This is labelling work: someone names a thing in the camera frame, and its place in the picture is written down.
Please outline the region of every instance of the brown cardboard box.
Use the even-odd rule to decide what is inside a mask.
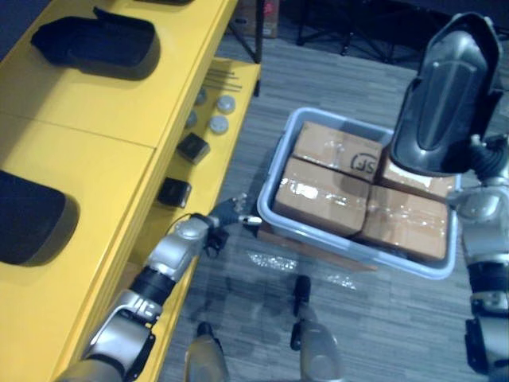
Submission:
[[[343,257],[341,255],[337,255],[336,253],[328,252],[321,248],[314,247],[313,245],[301,243],[297,240],[276,235],[272,227],[267,223],[262,223],[258,230],[257,237],[266,243],[275,244],[279,247],[291,249],[292,251],[295,251],[301,255],[311,256],[323,261],[327,261],[329,263],[333,263],[352,272],[376,271],[376,266],[374,265],[363,264],[358,261],[349,259],[348,257]]]
[[[360,231],[369,184],[313,163],[290,158],[274,211],[341,236]]]
[[[400,248],[416,259],[444,259],[447,207],[437,201],[371,187],[367,214],[358,239]]]
[[[304,122],[293,156],[373,182],[382,149],[378,142]]]
[[[263,17],[263,36],[275,38],[278,35],[279,0],[265,0]],[[239,0],[231,21],[240,32],[254,36],[256,0]]]
[[[455,181],[455,177],[423,177],[410,173],[397,167],[387,155],[383,159],[377,183],[444,203],[447,194],[454,190]]]

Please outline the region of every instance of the black cable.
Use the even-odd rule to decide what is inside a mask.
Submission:
[[[191,216],[192,214],[191,213],[186,213],[180,217],[178,217],[176,220],[174,220],[168,227],[168,229],[166,230],[167,232],[169,232],[170,229],[173,228],[173,226],[178,223],[179,221],[181,221],[182,219],[184,219],[185,217],[188,217],[188,216]]]
[[[129,289],[163,306],[176,284],[177,282],[169,276],[145,266],[136,276]]]

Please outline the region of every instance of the yellow shelf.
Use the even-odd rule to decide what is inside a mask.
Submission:
[[[50,381],[80,355],[119,283],[235,4],[53,0],[0,63],[0,169],[80,205],[77,229],[51,263],[0,264],[0,301],[14,312],[0,319],[1,381]],[[40,25],[92,17],[93,6],[153,22],[161,59],[148,78],[59,68],[30,44]]]
[[[80,219],[50,263],[0,263],[1,381],[47,381],[108,261],[153,149],[0,113],[0,167],[73,196]]]
[[[192,131],[208,142],[211,151],[195,166],[183,159],[178,153],[173,155],[166,171],[166,176],[187,181],[192,185],[188,203],[185,209],[168,209],[164,206],[160,206],[157,202],[154,203],[154,206],[143,224],[138,241],[134,245],[134,250],[130,257],[131,262],[143,263],[153,247],[163,235],[166,234],[170,224],[175,219],[192,212],[208,214],[216,204],[216,199],[220,192],[228,163],[235,149],[235,143],[239,136],[244,115],[246,114],[256,81],[259,77],[260,66],[257,64],[247,64],[234,60],[216,58],[212,62],[211,69],[234,73],[233,76],[236,77],[236,79],[224,80],[218,76],[208,75],[207,79],[214,78],[215,80],[205,80],[206,84],[217,84],[218,88],[226,86],[228,86],[228,88],[237,88],[241,86],[242,89],[240,89],[239,92],[232,92],[207,88],[207,103],[195,107],[198,113],[198,124],[192,129],[185,129],[182,137]],[[236,109],[232,114],[227,116],[229,122],[228,131],[225,134],[217,135],[208,128],[208,120],[213,115],[220,114],[215,108],[215,102],[221,95],[226,94],[235,98]],[[188,269],[183,279],[176,285],[164,306],[163,315],[153,328],[157,340],[150,354],[146,369],[140,375],[139,381],[148,382],[157,380],[169,342],[171,341],[173,330],[181,312],[181,307],[185,300],[185,295],[192,281],[192,274],[196,268],[196,263],[196,260],[192,262],[190,269]]]

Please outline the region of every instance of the light blue plastic bin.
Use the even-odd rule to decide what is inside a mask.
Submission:
[[[403,251],[387,251],[383,248],[358,244],[344,237],[278,215],[272,210],[272,204],[279,188],[286,161],[292,153],[304,121],[319,123],[340,131],[359,135],[380,142],[384,146],[389,144],[393,134],[392,130],[384,127],[345,118],[342,115],[335,115],[311,107],[303,107],[294,111],[286,122],[285,131],[279,140],[267,179],[258,197],[258,211],[264,221],[274,228],[274,232],[280,236],[312,244],[326,251],[347,256],[363,263],[384,264],[427,279],[439,280],[448,277],[456,262],[457,215],[454,211],[449,210],[449,232],[445,258],[437,262],[418,263],[406,259]],[[460,178],[457,177],[456,188],[460,184],[459,180]]]

